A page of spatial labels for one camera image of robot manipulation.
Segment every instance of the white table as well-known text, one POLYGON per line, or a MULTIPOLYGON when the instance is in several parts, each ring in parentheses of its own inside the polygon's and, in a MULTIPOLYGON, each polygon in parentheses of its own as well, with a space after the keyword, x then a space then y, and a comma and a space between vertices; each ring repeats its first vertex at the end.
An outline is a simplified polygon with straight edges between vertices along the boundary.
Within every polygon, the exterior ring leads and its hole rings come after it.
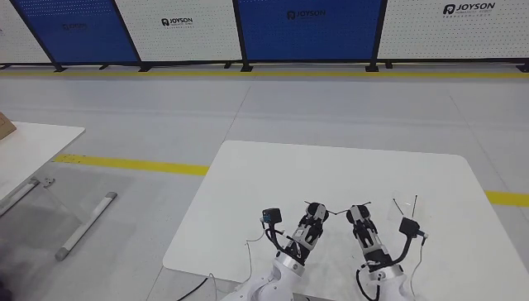
MULTIPOLYGON (((249 273, 245 240, 260 235, 261 210, 280 208, 283 223, 276 228, 291 234, 304 200, 336 212, 371 201, 381 240, 397 258, 405 237, 398 233, 400 218, 393 219, 394 194, 418 195, 415 218, 430 234, 413 281, 418 295, 428 301, 527 299, 529 274, 467 161, 457 155, 226 141, 165 253, 164 267, 241 282, 249 273)), ((354 274, 364 261, 352 226, 337 216, 323 228, 296 292, 363 300, 354 274)), ((417 239, 403 262, 408 277, 419 246, 417 239)), ((254 275, 268 273, 272 244, 263 238, 251 250, 254 275)))
POLYGON ((0 140, 0 215, 38 184, 42 184, 54 199, 83 223, 55 255, 57 260, 63 260, 116 194, 107 194, 92 213, 85 213, 76 203, 53 192, 51 185, 54 179, 41 178, 39 181, 36 178, 42 166, 79 138, 84 128, 23 122, 13 124, 17 130, 0 140))

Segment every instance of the yellow floor line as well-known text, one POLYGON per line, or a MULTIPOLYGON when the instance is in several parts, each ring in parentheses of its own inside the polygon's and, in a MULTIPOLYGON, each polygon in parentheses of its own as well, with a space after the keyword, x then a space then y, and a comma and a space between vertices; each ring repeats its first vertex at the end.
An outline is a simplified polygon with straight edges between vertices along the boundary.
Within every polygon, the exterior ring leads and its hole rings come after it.
POLYGON ((118 169, 158 171, 171 174, 195 174, 198 176, 205 176, 207 170, 209 169, 209 167, 205 165, 182 165, 178 163, 126 160, 110 157, 70 154, 57 156, 55 158, 55 162, 71 163, 74 165, 95 165, 118 169))
MULTIPOLYGON (((171 174, 194 174, 205 176, 209 167, 206 165, 183 165, 180 163, 154 162, 143 160, 127 160, 109 157, 86 155, 59 155, 55 162, 74 165, 94 165, 107 168, 157 171, 171 174)), ((529 193, 508 193, 499 191, 485 191, 492 204, 505 206, 529 207, 529 193)))
POLYGON ((527 193, 507 193, 498 191, 485 191, 485 193, 492 204, 529 207, 529 194, 527 193))
POLYGON ((51 71, 1 71, 0 77, 197 77, 197 76, 233 76, 233 77, 362 77, 362 78, 436 78, 436 79, 529 79, 529 74, 511 73, 450 73, 450 72, 398 72, 385 71, 366 73, 363 71, 253 71, 242 73, 239 71, 150 71, 138 73, 136 71, 69 71, 53 73, 51 71))

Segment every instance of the gray floor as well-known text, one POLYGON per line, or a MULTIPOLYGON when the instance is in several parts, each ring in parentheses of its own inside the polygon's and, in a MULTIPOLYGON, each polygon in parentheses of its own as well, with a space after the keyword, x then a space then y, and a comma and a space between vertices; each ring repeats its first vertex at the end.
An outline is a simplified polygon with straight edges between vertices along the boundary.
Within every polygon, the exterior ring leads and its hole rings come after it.
MULTIPOLYGON (((263 69, 293 70, 255 70, 263 69)), ((432 70, 513 71, 398 71, 432 70)), ((17 121, 87 127, 72 154, 210 165, 226 139, 450 153, 468 160, 484 189, 529 193, 525 79, 69 79, 71 71, 60 79, 0 78, 0 111, 17 121)), ((161 262, 202 178, 56 163, 45 169, 86 209, 108 191, 119 198, 61 263, 53 255, 79 223, 41 189, 0 219, 0 275, 17 301, 169 301, 201 281, 161 262)), ((494 209, 529 267, 529 208, 494 209)), ((214 299, 210 283, 189 298, 214 299)))

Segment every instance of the perforated board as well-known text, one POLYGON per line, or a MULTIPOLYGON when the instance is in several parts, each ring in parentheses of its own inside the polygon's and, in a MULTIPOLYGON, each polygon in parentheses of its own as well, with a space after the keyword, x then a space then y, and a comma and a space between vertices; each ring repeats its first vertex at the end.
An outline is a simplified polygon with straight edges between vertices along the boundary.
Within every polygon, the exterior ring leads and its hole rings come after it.
POLYGON ((380 59, 528 56, 529 0, 388 0, 380 59))
POLYGON ((9 0, 0 0, 0 63, 50 63, 9 0))
POLYGON ((17 0, 57 62, 136 62, 111 0, 17 0))
POLYGON ((116 0, 144 61, 240 60, 231 0, 116 0))
POLYGON ((381 0, 239 0, 251 60, 369 59, 381 0))

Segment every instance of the blue panel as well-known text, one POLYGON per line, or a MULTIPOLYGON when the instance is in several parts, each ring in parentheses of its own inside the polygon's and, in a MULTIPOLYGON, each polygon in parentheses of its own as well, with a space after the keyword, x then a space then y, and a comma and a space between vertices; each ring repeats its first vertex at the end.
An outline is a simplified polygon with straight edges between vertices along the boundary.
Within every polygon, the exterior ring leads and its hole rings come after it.
POLYGON ((135 62, 110 0, 17 0, 57 62, 135 62))
POLYGON ((239 0, 248 59, 369 59, 380 3, 239 0))

